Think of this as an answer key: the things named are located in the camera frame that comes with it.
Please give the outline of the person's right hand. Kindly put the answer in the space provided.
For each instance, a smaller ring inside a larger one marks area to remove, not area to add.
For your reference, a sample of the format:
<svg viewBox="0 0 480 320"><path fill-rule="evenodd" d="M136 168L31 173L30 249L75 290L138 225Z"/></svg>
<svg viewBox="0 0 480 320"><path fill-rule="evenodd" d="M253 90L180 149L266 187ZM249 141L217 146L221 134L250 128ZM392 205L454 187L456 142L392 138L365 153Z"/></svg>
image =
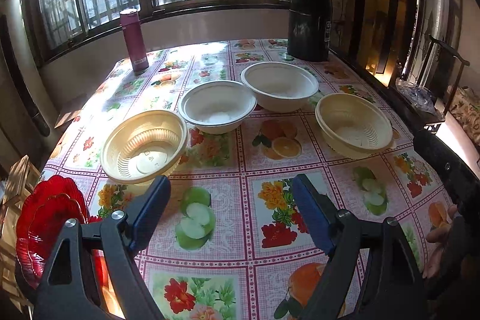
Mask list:
<svg viewBox="0 0 480 320"><path fill-rule="evenodd" d="M431 279L439 274L439 271L441 269L442 256L446 250L448 236L450 230L452 229L453 221L454 218L456 218L457 213L457 205L451 205L448 208L448 215L451 221L449 223L446 223L442 227L435 228L433 231L427 234L426 241L431 244L437 244L437 247L432 252L428 262L424 266L424 270L422 273L423 279Z"/></svg>

